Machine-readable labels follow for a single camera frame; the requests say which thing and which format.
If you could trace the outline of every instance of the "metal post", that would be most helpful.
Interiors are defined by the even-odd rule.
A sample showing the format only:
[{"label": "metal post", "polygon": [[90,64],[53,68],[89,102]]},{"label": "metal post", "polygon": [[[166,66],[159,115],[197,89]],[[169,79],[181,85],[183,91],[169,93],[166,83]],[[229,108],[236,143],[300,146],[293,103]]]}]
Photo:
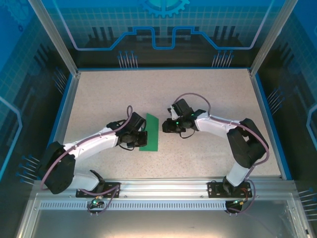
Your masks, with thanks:
[{"label": "metal post", "polygon": [[73,58],[71,57],[70,53],[68,52],[68,49],[66,45],[64,44],[63,39],[58,33],[58,30],[56,29],[43,3],[41,2],[41,0],[28,0],[28,1],[30,5],[32,6],[33,10],[35,11],[44,29],[46,30],[47,34],[49,35],[54,46],[56,47],[61,58],[63,59],[64,63],[66,64],[68,70],[70,71],[72,75],[77,77],[77,72],[78,72],[77,66]]},{"label": "metal post", "polygon": [[251,75],[256,75],[269,50],[273,46],[276,38],[280,34],[283,26],[285,25],[288,17],[292,13],[298,0],[286,0],[281,11],[279,12],[276,20],[274,21],[261,49],[259,50],[256,58],[251,65]]}]

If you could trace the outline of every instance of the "speckled white table surface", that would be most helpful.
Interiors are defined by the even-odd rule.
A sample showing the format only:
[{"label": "speckled white table surface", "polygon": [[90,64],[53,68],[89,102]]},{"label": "speckled white table surface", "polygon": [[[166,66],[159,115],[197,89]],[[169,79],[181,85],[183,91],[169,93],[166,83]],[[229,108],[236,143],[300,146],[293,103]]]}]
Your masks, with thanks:
[{"label": "speckled white table surface", "polygon": [[[96,133],[106,124],[126,118],[126,107],[159,118],[157,152],[132,152],[119,147],[77,162],[79,172],[93,169],[104,178],[187,178],[225,176],[234,164],[227,140],[205,132],[188,139],[166,134],[161,124],[167,108],[182,93],[195,92],[211,103],[215,116],[252,119],[270,146],[270,159],[252,175],[280,175],[264,120],[246,69],[184,69],[82,72],[64,143]],[[186,96],[194,109],[207,109],[198,97]]]}]

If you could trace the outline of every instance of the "green sheet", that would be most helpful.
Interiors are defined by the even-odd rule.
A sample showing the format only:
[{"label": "green sheet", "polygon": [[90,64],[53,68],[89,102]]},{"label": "green sheet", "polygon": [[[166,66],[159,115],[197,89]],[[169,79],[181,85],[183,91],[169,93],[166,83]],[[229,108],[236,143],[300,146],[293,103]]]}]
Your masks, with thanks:
[{"label": "green sheet", "polygon": [[148,144],[140,147],[140,151],[158,151],[159,148],[159,119],[147,113],[147,126],[145,130],[148,132]]}]

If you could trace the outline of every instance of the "enclosure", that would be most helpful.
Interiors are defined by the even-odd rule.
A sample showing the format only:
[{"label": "enclosure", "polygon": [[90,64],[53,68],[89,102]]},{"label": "enclosure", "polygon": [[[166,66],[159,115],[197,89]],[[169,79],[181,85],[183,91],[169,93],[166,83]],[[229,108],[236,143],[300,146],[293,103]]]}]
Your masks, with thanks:
[{"label": "enclosure", "polygon": [[[0,0],[1,235],[315,237],[316,10],[308,0]],[[235,163],[228,140],[162,130],[187,92],[213,116],[252,119],[267,141],[246,213],[208,189]],[[154,146],[76,162],[120,183],[104,214],[91,217],[75,189],[40,189],[52,142],[126,119],[128,105],[147,126],[157,119]]]}]

